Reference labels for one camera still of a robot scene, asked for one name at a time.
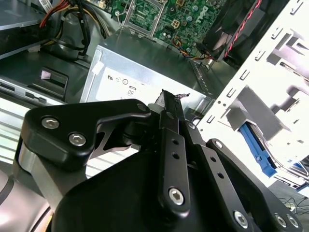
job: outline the blue drive rail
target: blue drive rail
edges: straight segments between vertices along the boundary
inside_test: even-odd
[[[239,132],[246,140],[246,143],[248,144],[256,162],[261,166],[262,171],[268,177],[272,177],[276,174],[277,171],[274,168],[271,157],[264,146],[260,143],[257,135],[254,134],[253,130],[251,130],[251,124],[248,122],[243,124],[240,127]]]

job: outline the green circuit board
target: green circuit board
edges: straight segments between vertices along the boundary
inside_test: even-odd
[[[97,7],[123,21],[128,13],[132,0],[88,0]],[[203,41],[207,31],[216,20],[226,0],[167,0],[155,28],[153,37],[173,45],[172,40],[177,36],[183,49],[191,56],[199,56],[196,44]],[[129,22],[151,31],[160,9],[151,0],[135,0]]]

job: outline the label sticker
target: label sticker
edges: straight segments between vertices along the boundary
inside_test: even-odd
[[[39,2],[46,11],[46,13],[48,13],[53,8],[49,0],[39,0]]]
[[[92,69],[92,72],[95,74],[95,75],[98,75],[100,73],[100,71],[103,69],[104,67],[104,64],[101,62],[101,61],[98,61],[95,66],[93,67]]]
[[[154,103],[160,93],[161,89],[147,86],[132,77],[106,67],[96,99],[98,101],[113,101],[134,98],[149,104]]]

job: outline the blue plastic part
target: blue plastic part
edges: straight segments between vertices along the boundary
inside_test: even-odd
[[[300,163],[295,163],[294,166],[296,166],[297,168],[301,168],[301,169],[303,168],[303,167],[300,165]]]
[[[255,137],[252,135],[247,124],[243,124],[239,129],[239,132],[245,138],[256,162],[261,166],[262,171],[268,176],[272,177],[277,171],[270,165],[268,158],[269,154],[266,150],[262,150],[256,141]]]

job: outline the silver bolt head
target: silver bolt head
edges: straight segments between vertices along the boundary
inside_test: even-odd
[[[249,224],[246,217],[239,211],[234,212],[234,218],[236,222],[244,229],[247,229]]]
[[[83,146],[86,143],[86,138],[78,133],[73,133],[69,136],[69,141],[74,146]]]
[[[59,127],[59,122],[57,119],[52,117],[46,117],[42,120],[42,126],[44,126],[47,129],[56,129]]]
[[[218,148],[222,148],[223,147],[223,145],[219,142],[219,141],[216,141],[216,142],[214,142],[215,144],[216,144],[216,146],[218,147]]]
[[[285,220],[278,214],[275,214],[277,222],[284,228],[286,228],[286,222]]]
[[[291,223],[293,226],[295,226],[296,228],[299,227],[298,222],[297,222],[291,215],[287,214],[286,216],[288,217],[290,223]]]
[[[195,129],[196,126],[192,123],[192,122],[187,122],[188,123],[188,126],[191,128],[191,129]]]
[[[182,205],[184,202],[183,194],[176,188],[169,190],[169,198],[176,204]]]

